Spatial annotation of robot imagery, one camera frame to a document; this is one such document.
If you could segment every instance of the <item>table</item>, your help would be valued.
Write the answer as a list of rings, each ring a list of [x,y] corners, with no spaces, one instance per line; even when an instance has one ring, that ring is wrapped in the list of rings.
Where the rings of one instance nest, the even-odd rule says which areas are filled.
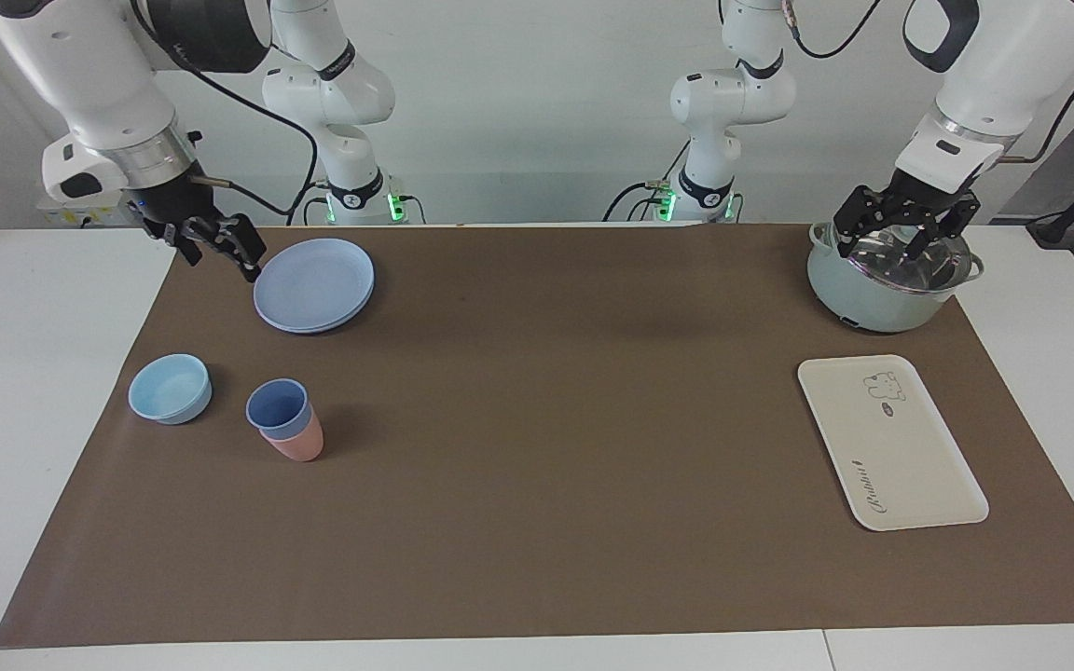
[[[968,238],[989,267],[960,301],[1074,497],[1074,259],[1040,250],[1018,229],[976,227]],[[171,262],[170,250],[135,230],[0,232],[0,617]],[[1074,625],[0,651],[0,668],[268,662],[1049,670],[1074,667]]]

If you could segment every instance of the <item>pink cup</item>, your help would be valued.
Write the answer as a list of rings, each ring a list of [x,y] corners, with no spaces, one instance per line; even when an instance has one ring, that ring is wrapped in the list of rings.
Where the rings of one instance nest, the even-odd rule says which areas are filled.
[[[285,441],[268,438],[267,434],[264,434],[263,431],[260,431],[259,434],[276,450],[280,450],[281,455],[286,455],[286,457],[293,460],[293,462],[313,462],[321,453],[321,449],[324,446],[321,423],[317,421],[316,414],[310,418],[309,424],[306,424],[306,427],[301,433],[294,437],[287,438]]]

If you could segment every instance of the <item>brown mat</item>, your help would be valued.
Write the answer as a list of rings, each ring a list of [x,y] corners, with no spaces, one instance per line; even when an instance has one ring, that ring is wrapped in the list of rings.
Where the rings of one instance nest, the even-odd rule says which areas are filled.
[[[220,259],[173,264],[0,646],[1074,622],[1074,505],[954,302],[909,335],[841,326],[802,227],[324,234],[377,268],[329,335],[267,327]],[[132,375],[174,351],[213,405],[139,420]],[[795,370],[887,352],[986,523],[853,521]],[[320,462],[244,423],[279,377],[309,386]]]

